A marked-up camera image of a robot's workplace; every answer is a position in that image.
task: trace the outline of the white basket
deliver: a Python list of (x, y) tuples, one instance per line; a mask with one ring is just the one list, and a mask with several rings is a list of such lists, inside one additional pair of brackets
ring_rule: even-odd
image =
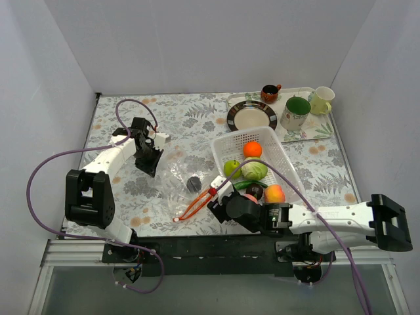
[[(220, 175), (225, 176), (223, 165), (227, 161), (235, 159), (236, 161), (243, 162), (245, 160), (242, 149), (249, 141), (257, 141), (262, 146), (261, 159), (289, 179), (303, 195), (306, 194), (295, 168), (290, 162), (287, 154), (284, 152), (283, 146), (278, 140), (274, 130), (270, 127), (255, 127), (234, 131), (211, 141), (211, 151), (213, 152), (213, 157), (215, 158)], [(239, 178), (233, 181), (236, 182), (241, 180), (244, 179)], [(261, 182), (267, 185), (279, 184), (283, 188), (286, 202), (301, 202), (301, 199), (296, 192), (271, 169), (268, 169), (267, 176), (265, 176)]]

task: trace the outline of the cup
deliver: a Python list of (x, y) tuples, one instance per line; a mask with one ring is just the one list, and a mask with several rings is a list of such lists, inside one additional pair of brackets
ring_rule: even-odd
[(280, 124), (287, 130), (296, 131), (301, 128), (308, 117), (310, 104), (304, 98), (294, 96), (287, 100)]
[(277, 86), (274, 85), (266, 85), (261, 90), (261, 100), (267, 104), (274, 103), (277, 101), (278, 98), (278, 91), (282, 86), (279, 84)]
[(335, 98), (335, 93), (329, 87), (318, 87), (310, 100), (310, 113), (325, 115), (330, 113), (330, 102)]

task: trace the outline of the wall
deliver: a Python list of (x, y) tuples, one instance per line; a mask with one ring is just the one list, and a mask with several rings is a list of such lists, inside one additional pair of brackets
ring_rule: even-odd
[(364, 200), (383, 193), (407, 211), (415, 250), (394, 258), (420, 312), (420, 2), (377, 0), (332, 88), (334, 117)]
[[(0, 1), (0, 305), (26, 314), (47, 238), (30, 217), (26, 181), (35, 166), (84, 143), (95, 94), (41, 0)], [(80, 156), (42, 169), (32, 190), (42, 221), (59, 228), (64, 177)]]
[(104, 94), (330, 86), (374, 0), (45, 0)]

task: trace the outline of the mug handle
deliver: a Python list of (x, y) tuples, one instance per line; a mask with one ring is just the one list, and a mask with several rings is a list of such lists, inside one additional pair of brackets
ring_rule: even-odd
[(320, 112), (320, 114), (322, 114), (322, 115), (326, 115), (326, 114), (329, 114), (331, 112), (331, 104), (329, 102), (326, 102), (325, 104), (327, 105), (327, 110), (324, 111), (324, 112)]

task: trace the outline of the brown mug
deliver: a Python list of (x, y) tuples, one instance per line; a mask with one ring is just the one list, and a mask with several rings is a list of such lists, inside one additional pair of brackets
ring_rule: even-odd
[(261, 90), (261, 100), (263, 100), (267, 104), (274, 103), (275, 101), (277, 101), (278, 91), (280, 91), (281, 88), (282, 86), (280, 84), (277, 86), (266, 85)]

